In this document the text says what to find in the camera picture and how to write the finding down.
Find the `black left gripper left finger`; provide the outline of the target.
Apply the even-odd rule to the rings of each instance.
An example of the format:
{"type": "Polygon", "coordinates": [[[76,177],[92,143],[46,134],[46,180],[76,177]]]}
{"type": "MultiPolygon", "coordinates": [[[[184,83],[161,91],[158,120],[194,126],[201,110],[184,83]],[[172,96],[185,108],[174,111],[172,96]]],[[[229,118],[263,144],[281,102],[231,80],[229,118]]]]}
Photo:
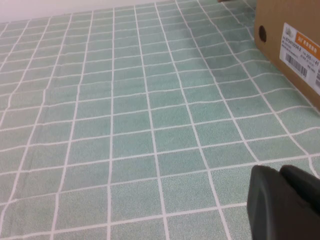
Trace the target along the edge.
{"type": "Polygon", "coordinates": [[[269,166],[251,169],[247,215],[254,240],[318,240],[320,214],[269,166]]]}

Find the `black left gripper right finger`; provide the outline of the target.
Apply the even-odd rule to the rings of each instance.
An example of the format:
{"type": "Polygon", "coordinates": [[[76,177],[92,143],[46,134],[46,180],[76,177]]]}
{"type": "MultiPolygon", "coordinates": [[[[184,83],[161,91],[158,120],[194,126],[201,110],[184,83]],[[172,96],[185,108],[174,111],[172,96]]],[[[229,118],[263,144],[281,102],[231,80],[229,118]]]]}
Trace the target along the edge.
{"type": "Polygon", "coordinates": [[[320,179],[294,165],[284,165],[279,172],[297,194],[319,215],[320,179]]]}

